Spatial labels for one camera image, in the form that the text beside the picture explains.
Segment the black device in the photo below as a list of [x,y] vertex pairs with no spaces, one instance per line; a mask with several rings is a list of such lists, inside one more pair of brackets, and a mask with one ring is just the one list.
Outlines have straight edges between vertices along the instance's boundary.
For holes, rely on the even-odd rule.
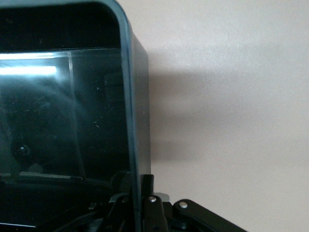
[[0,3],[1,231],[236,231],[153,193],[147,54],[113,0]]

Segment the wall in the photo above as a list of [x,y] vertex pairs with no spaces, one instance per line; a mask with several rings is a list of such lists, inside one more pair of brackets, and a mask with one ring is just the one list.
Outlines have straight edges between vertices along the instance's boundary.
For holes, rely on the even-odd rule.
[[309,1],[118,0],[149,55],[155,191],[309,228]]

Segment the beige wall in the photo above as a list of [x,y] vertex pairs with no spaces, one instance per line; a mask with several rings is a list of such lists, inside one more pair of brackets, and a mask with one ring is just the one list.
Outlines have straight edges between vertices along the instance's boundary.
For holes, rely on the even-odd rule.
[[309,231],[309,1],[118,1],[149,55],[155,191]]

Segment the white surface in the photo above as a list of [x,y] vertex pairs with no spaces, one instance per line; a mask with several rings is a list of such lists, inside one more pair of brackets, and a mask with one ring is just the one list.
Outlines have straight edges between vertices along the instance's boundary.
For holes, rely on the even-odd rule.
[[309,1],[119,3],[149,55],[155,191],[309,231]]

